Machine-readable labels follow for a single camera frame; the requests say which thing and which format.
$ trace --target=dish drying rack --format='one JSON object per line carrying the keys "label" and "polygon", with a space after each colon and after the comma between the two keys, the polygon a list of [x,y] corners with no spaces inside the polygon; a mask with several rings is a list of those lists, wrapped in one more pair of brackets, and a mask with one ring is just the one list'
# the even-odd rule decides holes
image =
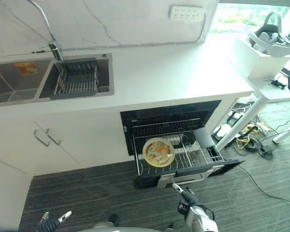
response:
{"label": "dish drying rack", "polygon": [[93,96],[99,91],[96,60],[61,63],[62,70],[51,99]]}
{"label": "dish drying rack", "polygon": [[[138,174],[157,174],[224,161],[216,146],[206,148],[200,147],[193,134],[193,131],[197,129],[199,125],[200,119],[197,118],[132,127]],[[175,149],[175,158],[173,162],[164,168],[151,166],[146,162],[142,154],[143,146],[146,141],[155,137],[167,139]]]}

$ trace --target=desk leg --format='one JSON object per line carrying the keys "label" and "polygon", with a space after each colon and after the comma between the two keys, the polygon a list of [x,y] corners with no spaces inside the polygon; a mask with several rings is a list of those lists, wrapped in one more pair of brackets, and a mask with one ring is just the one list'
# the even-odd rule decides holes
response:
{"label": "desk leg", "polygon": [[287,129],[286,132],[283,132],[283,133],[279,134],[278,136],[276,136],[273,139],[273,143],[279,144],[279,142],[281,142],[283,139],[287,138],[289,135],[290,135],[290,127]]}
{"label": "desk leg", "polygon": [[218,142],[217,149],[221,151],[234,137],[243,129],[248,122],[268,103],[268,99],[263,95],[260,96],[255,103],[246,111],[240,120],[232,127],[232,129]]}

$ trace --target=stainless steel sink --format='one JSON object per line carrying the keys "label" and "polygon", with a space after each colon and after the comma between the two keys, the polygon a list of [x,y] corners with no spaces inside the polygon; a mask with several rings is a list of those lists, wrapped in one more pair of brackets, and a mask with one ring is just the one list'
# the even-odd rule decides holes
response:
{"label": "stainless steel sink", "polygon": [[114,95],[112,54],[0,64],[0,106]]}
{"label": "stainless steel sink", "polygon": [[54,63],[39,98],[58,100],[113,95],[111,59],[111,54],[103,54]]}
{"label": "stainless steel sink", "polygon": [[43,59],[0,64],[0,102],[33,99],[50,61]]}

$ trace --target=white box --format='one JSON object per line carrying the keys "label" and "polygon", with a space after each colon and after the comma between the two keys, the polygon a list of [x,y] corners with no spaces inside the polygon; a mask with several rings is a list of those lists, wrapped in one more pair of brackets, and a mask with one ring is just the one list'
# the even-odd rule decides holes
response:
{"label": "white box", "polygon": [[233,52],[230,60],[238,72],[245,78],[273,79],[282,70],[290,59],[285,57],[272,57],[255,50],[248,39],[237,37],[234,40]]}

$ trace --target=black glove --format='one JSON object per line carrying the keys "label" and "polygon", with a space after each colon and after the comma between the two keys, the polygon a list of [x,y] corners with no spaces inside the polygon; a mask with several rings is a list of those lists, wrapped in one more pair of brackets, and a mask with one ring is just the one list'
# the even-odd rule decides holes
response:
{"label": "black glove", "polygon": [[183,197],[183,199],[185,200],[185,202],[187,202],[190,206],[194,206],[194,205],[198,205],[199,201],[197,196],[194,194],[194,192],[186,187],[187,191],[182,191],[181,196]]}
{"label": "black glove", "polygon": [[58,219],[46,219],[39,224],[38,232],[54,232],[60,226]]}

